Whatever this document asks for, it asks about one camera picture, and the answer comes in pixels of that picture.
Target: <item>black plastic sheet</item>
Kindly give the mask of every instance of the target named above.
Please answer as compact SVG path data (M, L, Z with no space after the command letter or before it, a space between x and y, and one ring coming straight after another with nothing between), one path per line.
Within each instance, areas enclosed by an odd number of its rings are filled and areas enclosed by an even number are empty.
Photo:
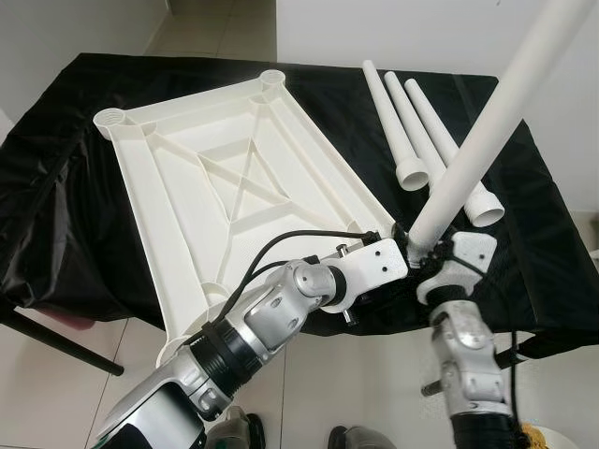
M203 58L82 54L58 76L0 149L0 300L100 321L137 316L161 326L152 278L111 143L92 124L104 108L131 109L257 77L286 85L388 212L406 229L428 191L404 192L360 69ZM416 78L461 143L496 79L396 72ZM599 329L599 277L522 123L484 179L505 218L489 275L504 289L519 329ZM458 229L473 230L461 213ZM495 330L505 304L488 282L475 300ZM317 312L304 331L384 334L427 325L410 280L368 294L359 324Z

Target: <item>white pvc pipe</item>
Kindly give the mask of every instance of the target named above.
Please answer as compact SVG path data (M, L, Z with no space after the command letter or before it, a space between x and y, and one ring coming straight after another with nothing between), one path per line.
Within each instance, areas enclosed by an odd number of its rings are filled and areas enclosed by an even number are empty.
M574 37L594 0L550 0L409 233L415 266L437 243L520 121L524 107Z
M429 99L424 95L422 89L420 89L420 86L418 86L416 80L406 81L405 90L410 100L412 100L414 108L416 108L420 121L424 124L428 135L431 137L432 143L439 154L441 154L441 159L443 159L446 167L448 167L458 155L460 148L449 134L449 131L447 131L443 122L441 122L441 119L435 112ZM476 183L474 190L466 199L464 210L470 223L476 227L490 226L498 222L502 219L505 212L497 196L489 192L480 181Z
M441 160L441 156L434 148L431 138L427 134L426 129L422 126L416 111L412 107L408 96L403 91L402 85L393 72L385 74L385 82L387 88L395 104L395 108L400 114L400 120L407 136L412 142L412 147L416 155L422 159L424 165L429 171L429 186L430 193L434 190L437 182L443 177L446 172L446 166Z
M424 187L429 181L427 169L424 163L416 157L373 62L364 61L362 69L395 160L397 181L400 182L402 189L407 191Z

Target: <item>black cable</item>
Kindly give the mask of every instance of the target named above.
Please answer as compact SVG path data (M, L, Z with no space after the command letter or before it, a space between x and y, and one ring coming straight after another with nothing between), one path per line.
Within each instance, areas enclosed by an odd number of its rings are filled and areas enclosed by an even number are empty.
M237 289L231 294L229 299L226 301L225 306L223 307L221 312L218 314L218 316L216 317L214 322L218 323L219 321L221 321L223 318L225 318L226 314L229 313L231 311L231 309L233 309L233 306L235 305L235 303L241 296L243 289L252 280L252 275L254 274L254 270L256 269L257 265L260 263L260 260L262 259L262 257L264 257L264 254L266 254L270 248L272 248L274 245L276 245L280 241L285 240L285 239L290 239L292 237L299 237L299 236L343 237L343 238L347 238L347 239L370 239L376 235L377 234L372 231L369 231L366 233L358 233L358 232L341 232L341 231L299 230L299 231L285 232L284 234L281 234L280 236L275 237L274 239L269 241L266 245L264 245L264 247L260 250L260 252L254 258L254 260L252 261L252 264L250 264L250 267L247 269L247 271L243 275L243 278L241 279L241 282L240 282L240 286L237 287Z
M287 262L289 262L288 260L278 260L277 262L272 262L271 264L267 264L262 268L259 268L255 273L252 274L252 276L250 276L250 282L253 281L255 278L257 278L259 275L261 275L263 272L268 271L271 268L275 268L275 267L280 267L284 264L286 264Z
M518 403L517 403L517 394L516 394L516 365L518 364L518 334L516 332L516 328L514 327L514 322L512 321L512 309L509 303L509 299L504 294L504 291L496 283L493 279L486 276L486 273L481 269L475 267L474 265L466 262L465 260L452 255L449 257L450 260L453 260L460 265L470 269L474 273L478 274L481 278L484 278L486 282L495 290L495 292L499 295L501 300L504 302L505 309L507 311L507 325L510 329L511 335L511 345L510 345L510 401L512 403L512 414L514 414L514 422L517 426L517 431L521 435L522 434L522 424L520 423L519 413L518 413Z

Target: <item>black tablecloth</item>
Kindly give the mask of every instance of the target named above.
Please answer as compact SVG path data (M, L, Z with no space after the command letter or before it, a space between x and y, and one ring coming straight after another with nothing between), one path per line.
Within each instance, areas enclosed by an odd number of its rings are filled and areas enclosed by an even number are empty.
M203 58L82 54L11 131L0 150L0 280L5 301L96 320L161 316L121 172L92 124L101 109L131 109L256 78L266 68L286 86L388 212L406 229L428 190L404 192L360 69ZM496 79L396 72L414 77L461 143ZM499 246L489 275L502 286L519 329L565 338L599 328L599 277L525 123L484 179L505 217L483 229ZM472 229L463 214L458 229ZM505 305L482 282L475 300L495 330ZM397 282L355 307L359 325L314 313L304 331L393 333L427 325L414 286Z

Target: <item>yellow object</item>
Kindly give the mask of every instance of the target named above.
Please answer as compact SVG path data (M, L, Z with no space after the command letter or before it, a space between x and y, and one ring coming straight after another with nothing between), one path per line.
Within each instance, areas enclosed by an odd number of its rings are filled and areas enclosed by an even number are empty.
M522 431L531 440L531 449L549 449L541 431L528 423L522 425Z

